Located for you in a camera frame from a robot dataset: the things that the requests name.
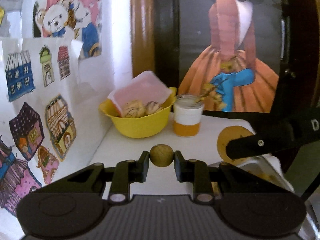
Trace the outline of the brown wooden post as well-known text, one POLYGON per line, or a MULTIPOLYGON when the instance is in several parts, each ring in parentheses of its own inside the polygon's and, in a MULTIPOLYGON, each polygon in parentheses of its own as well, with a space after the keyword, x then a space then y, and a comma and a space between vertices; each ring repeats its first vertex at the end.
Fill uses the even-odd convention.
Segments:
POLYGON ((132 73, 155 70, 154 0, 131 0, 132 73))

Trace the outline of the striped melon in bowl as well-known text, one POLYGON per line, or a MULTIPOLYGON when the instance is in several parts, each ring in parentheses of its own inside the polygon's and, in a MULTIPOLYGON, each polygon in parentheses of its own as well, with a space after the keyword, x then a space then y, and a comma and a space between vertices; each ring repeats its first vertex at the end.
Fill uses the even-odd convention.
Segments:
POLYGON ((139 100, 132 100, 123 107, 123 117, 140 118, 145 115, 145 107, 139 100))
POLYGON ((152 115, 162 110, 162 105, 157 101, 149 101, 145 105, 145 114, 152 115))

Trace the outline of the pink foam sheet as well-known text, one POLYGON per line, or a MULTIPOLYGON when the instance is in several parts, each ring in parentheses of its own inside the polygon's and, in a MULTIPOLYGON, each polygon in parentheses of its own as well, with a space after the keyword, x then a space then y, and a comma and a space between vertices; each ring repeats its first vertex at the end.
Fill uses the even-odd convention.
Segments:
POLYGON ((113 90, 107 98, 112 101, 120 116, 124 117, 124 107, 127 103, 138 100, 144 105, 150 101, 163 104, 170 94, 170 88, 148 70, 133 78, 128 85, 113 90))

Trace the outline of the yellow plastic bowl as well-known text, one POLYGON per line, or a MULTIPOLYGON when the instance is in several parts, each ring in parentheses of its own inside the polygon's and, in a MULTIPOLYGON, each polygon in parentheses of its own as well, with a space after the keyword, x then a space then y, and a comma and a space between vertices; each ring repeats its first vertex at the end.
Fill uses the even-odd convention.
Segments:
POLYGON ((102 102, 99 109, 109 118, 117 131, 129 138, 147 138, 161 132, 169 122, 171 107, 176 101, 177 88, 170 87, 168 99, 163 103, 163 108, 151 115, 140 118, 123 118, 119 116, 116 107, 110 99, 102 102))

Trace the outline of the cartoon girl bear poster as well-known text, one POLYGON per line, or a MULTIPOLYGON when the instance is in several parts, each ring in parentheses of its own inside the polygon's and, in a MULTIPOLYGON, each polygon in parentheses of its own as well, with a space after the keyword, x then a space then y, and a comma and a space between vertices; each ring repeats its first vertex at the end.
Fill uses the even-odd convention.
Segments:
POLYGON ((82 58, 99 56, 101 0, 34 0, 33 36, 82 42, 82 58))

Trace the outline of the orange dress lady picture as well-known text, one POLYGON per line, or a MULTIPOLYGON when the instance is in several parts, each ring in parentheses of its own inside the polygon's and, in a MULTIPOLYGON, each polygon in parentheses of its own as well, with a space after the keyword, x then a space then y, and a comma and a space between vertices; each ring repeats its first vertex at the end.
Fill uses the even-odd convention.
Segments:
POLYGON ((279 75, 256 55, 254 5, 263 0, 213 0, 210 45, 195 59, 178 94, 198 96, 207 111, 271 111, 279 75))

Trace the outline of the house drawings paper sheet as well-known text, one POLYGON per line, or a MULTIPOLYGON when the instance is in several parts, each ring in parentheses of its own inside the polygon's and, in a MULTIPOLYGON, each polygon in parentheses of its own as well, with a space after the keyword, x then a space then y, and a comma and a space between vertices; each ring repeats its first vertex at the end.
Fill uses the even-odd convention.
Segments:
POLYGON ((110 122, 99 104, 113 88, 105 55, 82 58, 62 38, 1 39, 1 212, 89 162, 110 122))

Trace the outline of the small brown round fruit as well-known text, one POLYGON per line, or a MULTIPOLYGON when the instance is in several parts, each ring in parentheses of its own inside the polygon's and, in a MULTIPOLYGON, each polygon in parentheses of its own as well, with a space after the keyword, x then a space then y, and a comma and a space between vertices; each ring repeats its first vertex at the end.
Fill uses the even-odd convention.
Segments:
POLYGON ((173 149, 165 144, 158 144, 150 150, 150 160, 157 167, 167 167, 174 159, 173 149))

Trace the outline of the white orange glass jar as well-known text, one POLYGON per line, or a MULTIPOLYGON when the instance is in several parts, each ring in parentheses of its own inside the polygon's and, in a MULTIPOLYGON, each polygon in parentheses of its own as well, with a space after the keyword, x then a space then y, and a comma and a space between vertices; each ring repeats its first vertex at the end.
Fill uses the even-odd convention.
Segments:
POLYGON ((174 132, 180 137, 193 137, 200 130, 204 103, 198 96, 181 94, 174 103, 174 132))

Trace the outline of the green-yellow pepino fruit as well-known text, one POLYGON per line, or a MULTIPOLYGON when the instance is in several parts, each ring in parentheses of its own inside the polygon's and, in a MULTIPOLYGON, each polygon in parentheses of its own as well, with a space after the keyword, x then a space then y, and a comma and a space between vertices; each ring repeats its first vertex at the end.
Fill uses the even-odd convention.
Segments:
POLYGON ((239 165, 248 160, 241 158, 242 153, 247 153, 245 137, 254 135, 250 130, 242 126, 229 126, 224 128, 217 138, 217 152, 224 162, 239 165))

